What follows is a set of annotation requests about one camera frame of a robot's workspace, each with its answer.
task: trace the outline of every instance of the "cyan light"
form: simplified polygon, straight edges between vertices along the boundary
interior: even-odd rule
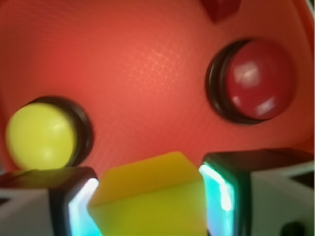
[[[206,189],[207,226],[211,235],[233,235],[234,187],[210,165],[199,168]]]
[[[88,213],[87,205],[98,186],[96,178],[89,179],[68,205],[72,236],[100,236],[101,232]]]

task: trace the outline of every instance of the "black rubber ring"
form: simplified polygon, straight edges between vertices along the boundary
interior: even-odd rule
[[[206,94],[211,106],[221,117],[239,124],[258,124],[265,121],[241,114],[228,98],[225,88],[226,70],[230,61],[250,41],[236,41],[223,48],[211,61],[206,74]]]
[[[76,129],[77,147],[66,166],[81,164],[91,152],[94,141],[92,124],[83,109],[76,103],[62,97],[45,96],[37,98],[31,103],[51,104],[68,114]]]

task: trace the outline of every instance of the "yellow block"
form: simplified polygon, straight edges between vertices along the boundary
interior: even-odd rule
[[[205,236],[202,176],[179,152],[107,171],[89,204],[105,236]]]

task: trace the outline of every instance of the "red ball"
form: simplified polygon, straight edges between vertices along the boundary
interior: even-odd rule
[[[225,78],[228,99],[242,115],[266,120],[281,114],[294,97],[293,63],[268,41],[250,41],[231,59]]]

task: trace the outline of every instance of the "red-orange surface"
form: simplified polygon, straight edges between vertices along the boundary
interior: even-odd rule
[[[0,8],[5,167],[15,168],[4,143],[6,122],[44,95],[72,99],[87,111],[95,142],[83,165],[98,174],[176,150],[199,165],[210,151],[290,147],[309,139],[314,22],[302,20],[294,1],[242,0],[235,15],[214,24],[198,0],[5,0]],[[280,44],[298,80],[284,113],[251,126],[216,115],[204,88],[214,55],[244,37]]]

